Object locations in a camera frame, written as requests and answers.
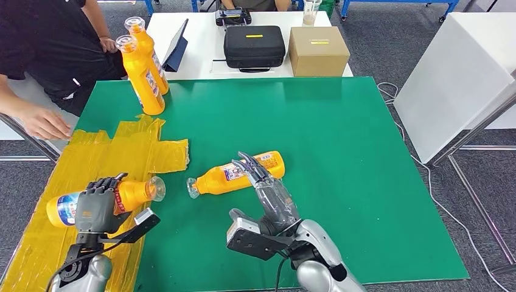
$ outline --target green table mat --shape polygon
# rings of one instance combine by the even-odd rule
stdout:
[[[226,248],[237,207],[259,218],[252,188],[188,196],[186,179],[236,158],[278,150],[284,184],[302,218],[317,221],[362,283],[463,279],[468,273],[414,166],[374,80],[268,78],[170,82],[162,140],[190,140],[184,172],[161,175],[160,224],[145,238],[135,291],[273,288],[267,262]],[[129,82],[98,82],[77,128],[136,120]],[[284,265],[280,287],[297,287]]]

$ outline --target plastic bottle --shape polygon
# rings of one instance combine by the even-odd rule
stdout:
[[[275,178],[282,178],[285,175],[285,164],[278,151],[269,151],[254,156]],[[220,195],[233,190],[250,187],[249,179],[234,164],[228,163],[223,166],[216,166],[203,176],[189,178],[186,180],[188,193],[192,199],[200,194],[211,193]]]
[[[165,183],[157,176],[148,181],[122,181],[114,191],[113,214],[130,212],[148,201],[160,202],[165,197]],[[75,210],[80,192],[56,196],[47,202],[47,216],[55,227],[75,225]]]
[[[137,43],[132,35],[122,35],[116,39],[116,47],[122,52],[124,68],[144,113],[151,116],[161,114],[165,110],[165,100],[150,72],[147,57],[140,53]]]
[[[169,91],[169,83],[154,51],[154,40],[145,31],[145,20],[138,16],[129,17],[125,20],[124,26],[138,41],[138,49],[147,56],[150,73],[158,83],[161,94],[165,95]]]

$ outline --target yellow plastic sheet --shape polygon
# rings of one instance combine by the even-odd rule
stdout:
[[[127,179],[143,181],[151,173],[186,169],[188,140],[159,141],[164,121],[139,117],[137,122],[120,122],[113,140],[104,131],[74,132],[36,205],[0,292],[44,291],[51,275],[64,263],[68,248],[75,243],[75,228],[50,224],[46,204],[51,198],[82,190],[90,181],[120,172],[128,172]],[[145,207],[133,211],[119,233],[132,228],[134,216]],[[143,242],[142,238],[132,245],[120,245],[106,254],[113,262],[106,291],[133,291]]]

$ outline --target brown box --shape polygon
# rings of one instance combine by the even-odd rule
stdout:
[[[349,50],[337,27],[292,27],[288,53],[294,76],[339,76]]]

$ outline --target gray carpet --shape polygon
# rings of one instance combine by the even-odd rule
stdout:
[[[462,1],[456,8],[461,11]],[[145,5],[102,4],[113,38],[125,34],[123,21],[129,16],[148,20]],[[161,0],[156,12],[190,12],[186,0]],[[352,3],[348,19],[340,22],[340,11],[331,22],[342,31],[351,51],[350,66],[355,75],[373,76],[377,82],[392,82],[400,87],[439,29],[437,19],[445,4]],[[473,144],[515,144],[515,130],[485,131]],[[408,148],[414,153],[412,145]],[[24,142],[0,141],[0,155],[34,154]],[[455,154],[486,209],[516,252],[516,199],[514,173],[516,153],[507,151],[460,151]],[[46,162],[0,162],[0,271],[3,271],[30,218],[35,203],[52,171]],[[506,264],[501,251],[476,211],[451,164],[446,161],[432,170],[434,196],[472,232],[480,253],[491,268]],[[427,174],[420,168],[426,182]],[[458,281],[368,285],[369,291],[501,291],[484,271],[466,233],[448,215],[439,210],[471,279]],[[509,291],[516,291],[514,274],[498,277]]]

